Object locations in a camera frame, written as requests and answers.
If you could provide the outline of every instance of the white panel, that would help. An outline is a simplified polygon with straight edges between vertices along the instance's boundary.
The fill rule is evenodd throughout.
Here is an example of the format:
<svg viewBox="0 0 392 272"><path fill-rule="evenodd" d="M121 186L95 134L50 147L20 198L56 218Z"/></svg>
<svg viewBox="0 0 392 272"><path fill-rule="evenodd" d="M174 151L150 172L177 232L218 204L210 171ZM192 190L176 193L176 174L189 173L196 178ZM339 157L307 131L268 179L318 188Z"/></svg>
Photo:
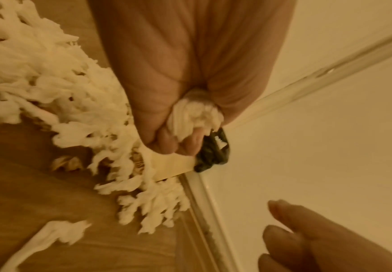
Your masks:
<svg viewBox="0 0 392 272"><path fill-rule="evenodd" d="M235 130L202 174L242 272L257 271L269 199L322 213L392 251L392 58Z"/></svg>
<svg viewBox="0 0 392 272"><path fill-rule="evenodd" d="M392 36L392 0L304 0L264 96Z"/></svg>

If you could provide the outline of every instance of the hand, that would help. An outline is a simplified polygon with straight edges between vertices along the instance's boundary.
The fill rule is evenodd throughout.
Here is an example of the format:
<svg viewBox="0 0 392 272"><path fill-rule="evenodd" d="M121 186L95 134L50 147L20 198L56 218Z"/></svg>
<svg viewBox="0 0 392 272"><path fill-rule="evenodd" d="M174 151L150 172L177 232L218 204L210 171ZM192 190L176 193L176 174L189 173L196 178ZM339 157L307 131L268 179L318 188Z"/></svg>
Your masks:
<svg viewBox="0 0 392 272"><path fill-rule="evenodd" d="M269 201L272 216L293 232L268 226L270 255L260 272L392 272L392 253L302 206Z"/></svg>
<svg viewBox="0 0 392 272"><path fill-rule="evenodd" d="M195 155L203 131L181 144L165 122L201 87L227 124L264 91L295 0L89 0L111 66L146 146Z"/></svg>

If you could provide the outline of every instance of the brown floor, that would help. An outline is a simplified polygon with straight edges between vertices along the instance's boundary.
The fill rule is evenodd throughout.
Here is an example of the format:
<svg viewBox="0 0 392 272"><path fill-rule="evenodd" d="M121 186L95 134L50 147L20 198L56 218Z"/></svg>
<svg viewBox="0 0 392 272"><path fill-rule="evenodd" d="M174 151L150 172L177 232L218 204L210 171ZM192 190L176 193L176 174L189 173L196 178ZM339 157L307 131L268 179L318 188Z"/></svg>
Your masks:
<svg viewBox="0 0 392 272"><path fill-rule="evenodd" d="M41 15L80 36L87 54L107 65L84 0L35 3ZM93 225L82 240L36 253L20 266L21 272L217 270L191 212L182 213L175 228L137 235L137 220L117 223L116 197L93 190L104 175L49 171L51 161L63 154L78 155L85 165L90 159L84 148L56 148L48 133L28 121L0 125L0 267L46 222L88 220Z"/></svg>

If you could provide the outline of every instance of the pile of white stuffing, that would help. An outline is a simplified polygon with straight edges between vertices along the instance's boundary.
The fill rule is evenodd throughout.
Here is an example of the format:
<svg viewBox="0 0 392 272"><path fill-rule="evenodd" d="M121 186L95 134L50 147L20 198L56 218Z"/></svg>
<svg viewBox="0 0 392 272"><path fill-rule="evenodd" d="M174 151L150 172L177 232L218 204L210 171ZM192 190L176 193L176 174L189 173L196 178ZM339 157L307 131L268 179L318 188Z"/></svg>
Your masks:
<svg viewBox="0 0 392 272"><path fill-rule="evenodd" d="M177 178L154 181L152 151L141 143L112 70L89 58L78 37L41 18L33 2L0 0L0 7L1 120L16 124L24 114L55 132L56 146L91 148L93 174L100 163L111 167L110 183L95 187L100 194L141 189L136 197L118 198L121 224L140 208L145 217L139 233L153 233L160 224L172 227L176 208L187 210L189 201Z"/></svg>

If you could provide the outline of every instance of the black object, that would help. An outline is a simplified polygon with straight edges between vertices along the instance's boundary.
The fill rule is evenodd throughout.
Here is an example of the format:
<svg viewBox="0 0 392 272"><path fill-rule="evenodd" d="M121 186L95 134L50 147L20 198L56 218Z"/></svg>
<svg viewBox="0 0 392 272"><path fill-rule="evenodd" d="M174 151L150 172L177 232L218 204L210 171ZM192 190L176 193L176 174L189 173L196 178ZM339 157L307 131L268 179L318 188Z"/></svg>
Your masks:
<svg viewBox="0 0 392 272"><path fill-rule="evenodd" d="M219 137L222 142L227 143L222 149L220 149L215 140L216 136ZM224 134L224 130L219 129L217 132L212 131L209 136L204 136L202 148L196 155L196 166L194 167L194 170L200 173L210 169L214 164L225 164L229 160L230 152L231 149L226 135Z"/></svg>

